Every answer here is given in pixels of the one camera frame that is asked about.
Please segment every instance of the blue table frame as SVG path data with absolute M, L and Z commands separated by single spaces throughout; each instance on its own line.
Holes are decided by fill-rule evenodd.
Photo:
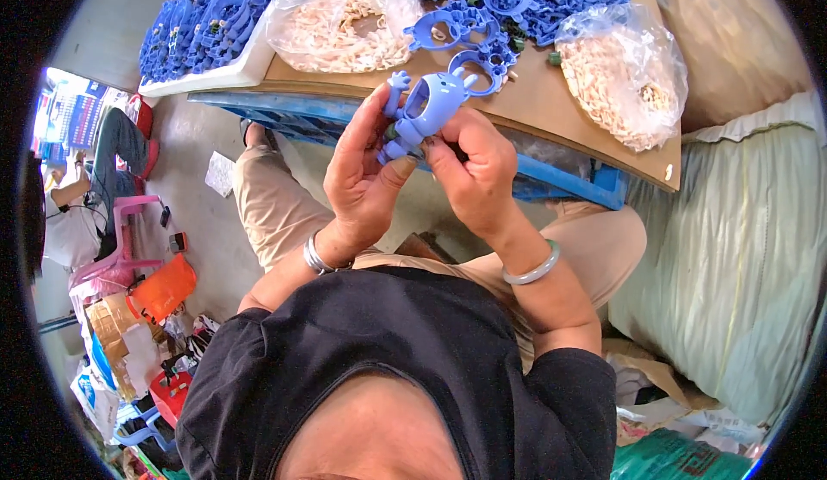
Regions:
M 284 137 L 331 147 L 336 146 L 360 104 L 354 98 L 339 96 L 229 91 L 190 93 L 187 99 L 258 121 Z M 612 210 L 624 205 L 628 175 L 617 168 L 592 159 L 590 180 L 584 180 L 527 155 L 518 155 L 517 163 L 514 198 L 543 201 L 577 197 Z M 424 162 L 419 167 L 430 171 Z

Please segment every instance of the black t-shirt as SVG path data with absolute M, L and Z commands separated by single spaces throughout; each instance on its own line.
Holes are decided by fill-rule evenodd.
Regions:
M 338 385 L 379 369 L 439 409 L 466 478 L 608 478 L 615 372 L 561 349 L 523 376 L 503 308 L 465 279 L 377 267 L 322 276 L 212 337 L 175 428 L 194 480 L 263 478 Z

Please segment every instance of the pile of blue plastic parts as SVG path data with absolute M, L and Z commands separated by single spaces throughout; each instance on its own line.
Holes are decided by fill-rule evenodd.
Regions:
M 517 61 L 524 41 L 533 39 L 537 46 L 554 42 L 557 27 L 569 15 L 591 6 L 607 6 L 630 0 L 448 0 L 438 10 L 430 11 L 406 33 L 413 36 L 411 51 L 430 51 L 462 47 L 449 65 L 453 72 L 464 62 L 476 62 L 491 77 L 491 87 L 470 92 L 486 96 L 498 91 L 508 68 Z M 451 40 L 435 43 L 432 28 L 444 23 Z M 479 43 L 471 42 L 471 33 L 485 34 Z
M 140 48 L 142 85 L 227 65 L 270 0 L 168 0 Z

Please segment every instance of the white foam tray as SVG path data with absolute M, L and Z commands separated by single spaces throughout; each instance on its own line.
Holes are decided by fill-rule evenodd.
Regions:
M 149 82 L 140 86 L 138 92 L 153 98 L 204 89 L 257 86 L 264 80 L 264 74 L 275 55 L 275 50 L 267 43 L 267 20 L 272 17 L 273 10 L 272 1 L 253 27 L 250 39 L 241 54 L 226 66 L 210 69 L 199 75 L 190 72 L 168 82 Z

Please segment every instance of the orange bag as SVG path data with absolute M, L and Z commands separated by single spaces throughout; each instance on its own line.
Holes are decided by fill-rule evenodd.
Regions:
M 172 261 L 155 271 L 127 295 L 127 305 L 135 317 L 144 316 L 155 324 L 164 320 L 195 289 L 195 271 L 176 254 Z

